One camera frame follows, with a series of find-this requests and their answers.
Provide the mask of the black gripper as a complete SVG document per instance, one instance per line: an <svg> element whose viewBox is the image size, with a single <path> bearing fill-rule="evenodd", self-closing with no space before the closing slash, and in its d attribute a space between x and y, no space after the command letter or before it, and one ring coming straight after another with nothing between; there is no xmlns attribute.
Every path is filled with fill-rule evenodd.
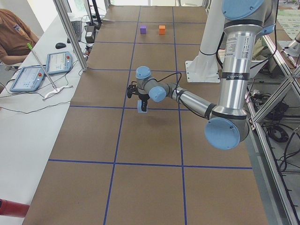
<svg viewBox="0 0 300 225"><path fill-rule="evenodd" d="M148 104L148 100L149 100L149 95L138 93L138 97L141 101L141 111L147 111L147 104Z"/></svg>

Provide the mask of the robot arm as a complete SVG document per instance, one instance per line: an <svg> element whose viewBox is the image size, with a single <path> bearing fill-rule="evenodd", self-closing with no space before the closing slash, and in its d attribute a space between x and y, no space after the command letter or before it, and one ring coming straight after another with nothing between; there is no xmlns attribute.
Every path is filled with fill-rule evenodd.
<svg viewBox="0 0 300 225"><path fill-rule="evenodd" d="M276 0L211 2L199 54L186 62L186 73L193 82L219 82L217 104L178 84L157 81L146 66L137 68L136 84L129 85L127 96L139 97L137 109L141 113L147 111L149 99L174 99L208 120L204 133L212 146L221 150L235 148L249 133L243 105L255 41L274 31L277 7Z"/></svg>

